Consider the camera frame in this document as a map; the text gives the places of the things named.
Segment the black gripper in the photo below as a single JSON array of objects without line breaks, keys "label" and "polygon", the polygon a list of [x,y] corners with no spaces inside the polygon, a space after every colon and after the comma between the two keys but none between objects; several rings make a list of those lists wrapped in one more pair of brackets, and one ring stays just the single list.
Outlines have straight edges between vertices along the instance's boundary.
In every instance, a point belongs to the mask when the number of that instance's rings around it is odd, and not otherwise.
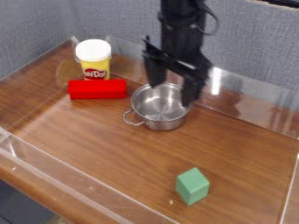
[{"label": "black gripper", "polygon": [[192,30],[162,31],[161,47],[144,38],[144,70],[149,86],[165,81],[168,70],[182,77],[181,105],[188,107],[200,98],[208,79],[210,61],[201,53],[201,37]]}]

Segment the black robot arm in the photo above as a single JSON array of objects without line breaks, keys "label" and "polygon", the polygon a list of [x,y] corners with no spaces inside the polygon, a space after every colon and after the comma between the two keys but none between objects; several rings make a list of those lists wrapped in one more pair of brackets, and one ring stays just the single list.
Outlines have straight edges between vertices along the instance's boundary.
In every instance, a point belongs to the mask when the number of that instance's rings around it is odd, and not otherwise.
[{"label": "black robot arm", "polygon": [[200,98],[208,79],[210,61],[201,53],[205,15],[216,18],[204,0],[161,0],[157,19],[161,25],[161,47],[144,39],[144,69],[149,86],[166,78],[166,71],[182,77],[181,105]]}]

